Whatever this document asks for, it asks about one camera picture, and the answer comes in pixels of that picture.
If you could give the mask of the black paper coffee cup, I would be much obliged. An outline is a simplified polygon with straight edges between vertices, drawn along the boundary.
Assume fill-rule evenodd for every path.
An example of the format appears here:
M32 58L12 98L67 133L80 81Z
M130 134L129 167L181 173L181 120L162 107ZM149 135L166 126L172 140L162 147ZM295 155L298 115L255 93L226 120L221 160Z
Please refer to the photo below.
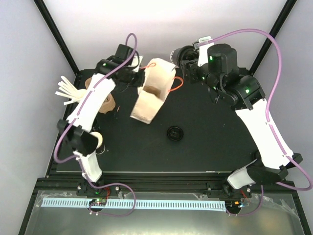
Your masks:
M105 144L103 142L103 137L100 134L100 132L91 132L90 134L93 135L94 137L96 137L97 140L98 140L97 148L96 148L96 151L95 151L96 154L100 155L100 154L104 153L106 147L105 147Z
M194 49L193 46L184 46L173 50L170 54L170 61L180 67L181 61L191 61L198 59L199 53Z

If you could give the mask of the cream bear-print paper bag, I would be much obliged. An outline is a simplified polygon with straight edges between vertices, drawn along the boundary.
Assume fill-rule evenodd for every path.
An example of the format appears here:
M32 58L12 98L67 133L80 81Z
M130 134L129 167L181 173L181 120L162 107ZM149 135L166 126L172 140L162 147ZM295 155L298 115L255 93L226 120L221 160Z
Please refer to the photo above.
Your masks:
M183 86L184 81L176 76L176 65L160 58L152 59L140 71L145 72L144 82L137 89L138 98L130 114L131 118L150 124L169 93Z

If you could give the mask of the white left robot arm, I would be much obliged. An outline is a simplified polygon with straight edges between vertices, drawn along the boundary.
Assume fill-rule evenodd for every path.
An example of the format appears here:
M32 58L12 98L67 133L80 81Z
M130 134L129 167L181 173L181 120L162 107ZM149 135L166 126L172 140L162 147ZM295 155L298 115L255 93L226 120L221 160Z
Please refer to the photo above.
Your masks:
M115 55L100 60L74 111L57 123L61 136L53 152L54 161L61 164L74 158L93 195L102 194L105 183L100 180L102 170L96 156L99 139L91 129L100 107L118 82L137 87L142 84L144 71L139 71L139 64L132 65L135 58L140 58L135 47L120 44Z

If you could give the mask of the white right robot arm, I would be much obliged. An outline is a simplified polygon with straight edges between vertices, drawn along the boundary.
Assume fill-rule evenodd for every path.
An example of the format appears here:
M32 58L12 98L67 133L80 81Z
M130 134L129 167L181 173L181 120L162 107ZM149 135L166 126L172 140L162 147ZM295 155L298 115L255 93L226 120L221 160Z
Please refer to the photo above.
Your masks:
M228 44L184 46L172 51L171 61L182 70L183 79L208 86L213 103L227 103L242 120L258 151L255 160L233 171L222 185L225 196L234 197L240 188L252 184L273 184L286 178L288 169L303 160L282 139L270 113L258 80L238 67L237 51Z

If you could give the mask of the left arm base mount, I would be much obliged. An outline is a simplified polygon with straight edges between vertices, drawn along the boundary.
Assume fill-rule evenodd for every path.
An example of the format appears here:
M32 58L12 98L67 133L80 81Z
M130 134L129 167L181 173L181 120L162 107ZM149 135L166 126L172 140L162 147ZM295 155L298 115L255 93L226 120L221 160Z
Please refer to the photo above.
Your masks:
M97 189L92 187L85 179L81 179L77 182L76 195L86 197L109 197L117 196L121 190L121 186L110 186L106 188Z

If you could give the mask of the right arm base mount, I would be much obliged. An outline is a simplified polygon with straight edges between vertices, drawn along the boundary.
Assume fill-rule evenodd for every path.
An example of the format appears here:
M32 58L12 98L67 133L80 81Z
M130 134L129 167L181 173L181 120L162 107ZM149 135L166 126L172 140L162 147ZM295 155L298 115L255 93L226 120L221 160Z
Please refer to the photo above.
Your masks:
M234 189L226 181L208 181L206 187L205 194L208 197L220 199L251 198L251 193L247 191L247 187Z

